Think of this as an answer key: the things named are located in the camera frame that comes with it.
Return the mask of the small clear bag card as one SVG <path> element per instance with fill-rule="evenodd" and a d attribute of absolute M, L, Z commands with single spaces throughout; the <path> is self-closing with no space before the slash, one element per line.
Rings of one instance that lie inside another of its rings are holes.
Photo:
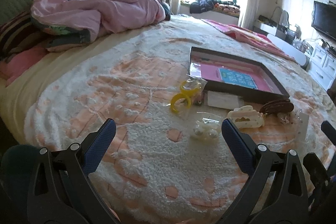
<path fill-rule="evenodd" d="M 296 128 L 295 128 L 295 142 L 297 145 L 303 145 L 305 143 L 307 128 L 309 123 L 309 115 L 303 112 L 299 112 L 296 115 Z"/>

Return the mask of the cream hair claw clip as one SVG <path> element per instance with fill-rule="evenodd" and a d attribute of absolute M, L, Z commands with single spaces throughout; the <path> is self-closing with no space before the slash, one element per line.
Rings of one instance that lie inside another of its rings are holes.
<path fill-rule="evenodd" d="M 251 105 L 245 105 L 235 108 L 227 114 L 227 118 L 238 129 L 241 128 L 259 128 L 264 126 L 264 115 L 256 111 Z"/>

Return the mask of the pink dotted bow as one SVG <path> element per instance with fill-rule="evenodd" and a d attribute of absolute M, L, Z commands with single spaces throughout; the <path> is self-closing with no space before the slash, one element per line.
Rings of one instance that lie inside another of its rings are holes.
<path fill-rule="evenodd" d="M 294 124 L 296 123 L 295 114 L 291 113 L 277 113 L 276 117 L 282 124 Z"/>

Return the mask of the brown hair clip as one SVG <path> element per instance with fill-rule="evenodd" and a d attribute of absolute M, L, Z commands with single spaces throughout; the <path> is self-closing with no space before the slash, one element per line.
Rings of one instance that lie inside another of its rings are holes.
<path fill-rule="evenodd" d="M 264 104 L 260 113 L 264 115 L 272 115 L 278 113 L 290 113 L 294 109 L 294 105 L 291 103 L 290 99 L 285 100 L 275 100 Z"/>

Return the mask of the white drawer cabinet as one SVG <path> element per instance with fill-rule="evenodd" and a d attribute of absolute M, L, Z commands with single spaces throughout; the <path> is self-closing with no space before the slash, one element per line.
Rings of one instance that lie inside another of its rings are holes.
<path fill-rule="evenodd" d="M 335 56 L 316 44 L 307 66 L 307 73 L 327 91 L 335 81 L 335 69 Z"/>

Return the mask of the white bed footboard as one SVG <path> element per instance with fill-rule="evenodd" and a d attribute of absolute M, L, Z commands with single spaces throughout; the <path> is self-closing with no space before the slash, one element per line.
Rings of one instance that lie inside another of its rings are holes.
<path fill-rule="evenodd" d="M 303 70 L 306 70 L 309 64 L 309 58 L 303 52 L 299 51 L 285 40 L 280 39 L 277 36 L 273 36 L 272 34 L 268 34 L 267 38 L 288 56 L 293 57 Z"/>

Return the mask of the pink book in tray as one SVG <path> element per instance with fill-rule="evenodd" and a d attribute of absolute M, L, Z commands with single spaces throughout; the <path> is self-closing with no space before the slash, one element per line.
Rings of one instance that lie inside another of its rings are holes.
<path fill-rule="evenodd" d="M 263 92 L 274 91 L 258 67 L 254 68 L 228 63 L 224 63 L 224 65 L 201 63 L 200 70 L 201 76 L 207 80 Z"/>

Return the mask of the dark shallow box tray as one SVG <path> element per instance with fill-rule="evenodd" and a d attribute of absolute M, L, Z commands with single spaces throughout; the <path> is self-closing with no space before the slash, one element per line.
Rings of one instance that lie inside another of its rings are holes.
<path fill-rule="evenodd" d="M 266 104 L 289 98 L 265 65 L 228 53 L 191 47 L 189 75 L 206 80 L 207 91 L 233 94 L 247 102 Z"/>

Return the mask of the white paper card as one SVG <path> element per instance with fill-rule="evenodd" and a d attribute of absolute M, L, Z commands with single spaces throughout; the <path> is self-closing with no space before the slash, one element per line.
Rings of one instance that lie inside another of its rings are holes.
<path fill-rule="evenodd" d="M 210 107 L 233 110 L 244 106 L 244 101 L 236 95 L 222 92 L 207 92 L 207 104 Z"/>

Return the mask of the black television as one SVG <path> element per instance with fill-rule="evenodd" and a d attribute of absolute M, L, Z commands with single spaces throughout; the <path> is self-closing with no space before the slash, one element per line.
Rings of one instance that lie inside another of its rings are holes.
<path fill-rule="evenodd" d="M 314 1 L 311 26 L 318 32 L 335 40 L 336 7 Z"/>

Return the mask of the white desk with clutter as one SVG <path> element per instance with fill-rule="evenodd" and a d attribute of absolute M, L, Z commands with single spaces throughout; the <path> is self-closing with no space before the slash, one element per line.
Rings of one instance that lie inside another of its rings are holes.
<path fill-rule="evenodd" d="M 299 25 L 289 23 L 289 14 L 281 7 L 276 7 L 270 18 L 259 15 L 253 23 L 254 32 L 259 34 L 273 35 L 293 44 L 295 40 L 301 40 L 301 28 Z"/>

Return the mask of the pink red blanket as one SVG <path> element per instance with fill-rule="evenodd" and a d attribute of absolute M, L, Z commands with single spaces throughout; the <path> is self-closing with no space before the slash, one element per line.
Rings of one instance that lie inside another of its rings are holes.
<path fill-rule="evenodd" d="M 222 24 L 210 19 L 202 19 L 202 21 L 206 24 L 209 24 L 226 36 L 236 40 L 237 42 L 246 43 L 264 52 L 272 53 L 273 55 L 294 61 L 293 57 L 290 57 L 284 51 L 278 48 L 265 35 L 258 34 L 233 24 Z"/>

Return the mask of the white peach bedspread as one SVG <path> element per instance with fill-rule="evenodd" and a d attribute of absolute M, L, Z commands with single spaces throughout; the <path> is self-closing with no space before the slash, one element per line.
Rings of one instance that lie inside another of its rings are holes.
<path fill-rule="evenodd" d="M 306 138 L 298 141 L 295 124 L 275 116 L 247 133 L 273 151 L 315 152 L 330 164 L 335 147 L 321 123 L 335 123 L 335 106 L 323 88 L 294 61 L 183 16 L 49 53 L 11 84 L 1 80 L 1 118 L 17 142 L 54 151 L 82 141 L 112 118 L 116 139 L 90 176 L 103 200 L 139 221 L 214 223 L 247 176 L 223 139 L 203 144 L 190 137 L 198 112 L 225 116 L 225 110 L 194 106 L 181 118 L 169 109 L 187 77 L 191 47 L 265 65 L 289 93 L 295 112 L 309 116 Z"/>

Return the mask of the clothes pile on sill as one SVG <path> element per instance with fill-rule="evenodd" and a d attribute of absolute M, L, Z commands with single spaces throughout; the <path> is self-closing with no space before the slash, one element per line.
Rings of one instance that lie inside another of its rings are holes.
<path fill-rule="evenodd" d="M 201 14 L 208 11 L 216 11 L 223 14 L 239 16 L 240 6 L 232 1 L 220 0 L 196 0 L 190 4 L 191 14 Z"/>

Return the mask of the pink quilt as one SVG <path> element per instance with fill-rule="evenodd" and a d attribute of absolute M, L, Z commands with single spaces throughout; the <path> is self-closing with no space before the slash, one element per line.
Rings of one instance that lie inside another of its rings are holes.
<path fill-rule="evenodd" d="M 31 18 L 50 35 L 77 34 L 90 43 L 165 20 L 160 0 L 34 0 Z"/>

